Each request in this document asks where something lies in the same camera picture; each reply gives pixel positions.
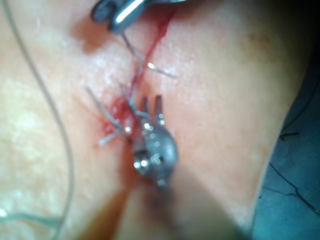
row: blood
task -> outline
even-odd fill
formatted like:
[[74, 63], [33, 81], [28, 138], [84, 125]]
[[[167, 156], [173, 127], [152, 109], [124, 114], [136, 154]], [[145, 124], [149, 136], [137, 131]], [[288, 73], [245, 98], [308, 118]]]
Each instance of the blood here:
[[[131, 79], [131, 84], [130, 84], [131, 87], [134, 84], [136, 84], [136, 81], [137, 81], [137, 85], [139, 86], [141, 81], [143, 80], [146, 72], [146, 68], [148, 67], [147, 63], [150, 62], [150, 58], [152, 57], [157, 46], [161, 43], [161, 40], [167, 35], [168, 26], [174, 14], [175, 14], [175, 11], [173, 10], [170, 13], [168, 13], [167, 16], [165, 17], [162, 16], [162, 19], [157, 22], [156, 36], [151, 44], [151, 47], [148, 49], [145, 55], [145, 62], [143, 64], [142, 73], [140, 74], [139, 77], [136, 77], [136, 75], [138, 74], [138, 70], [136, 70], [136, 72], [134, 73], [134, 76]], [[131, 130], [133, 129], [133, 127], [135, 126], [135, 117], [128, 106], [128, 102], [126, 98], [123, 95], [116, 98], [112, 102], [111, 106], [105, 106], [105, 107], [107, 110], [110, 111], [112, 116], [116, 120], [118, 120], [119, 123], [124, 128], [129, 127]], [[102, 127], [103, 136], [113, 133], [114, 131], [115, 131], [115, 127], [111, 122], [106, 121], [103, 123], [103, 127]]]

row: skin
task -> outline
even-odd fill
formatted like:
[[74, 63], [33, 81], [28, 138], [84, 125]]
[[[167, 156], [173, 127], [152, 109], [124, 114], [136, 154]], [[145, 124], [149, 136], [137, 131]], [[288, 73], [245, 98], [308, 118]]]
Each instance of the skin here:
[[[137, 97], [163, 96], [166, 126], [179, 147], [175, 200], [161, 208], [173, 214], [161, 221], [146, 209], [152, 191], [135, 173], [125, 139], [96, 144], [104, 137], [103, 116], [84, 85], [109, 106], [121, 94], [119, 83], [130, 85], [138, 63], [120, 38], [90, 21], [94, 3], [10, 1], [73, 150], [75, 190], [61, 239], [250, 235], [265, 168], [315, 41], [311, 14], [267, 0], [207, 0], [177, 8], [151, 56], [177, 78], [147, 70]], [[143, 53], [166, 8], [150, 9], [127, 30]], [[69, 174], [63, 141], [3, 12], [0, 28], [0, 208], [59, 217]], [[0, 232], [6, 239], [52, 234], [18, 220], [2, 223]]]

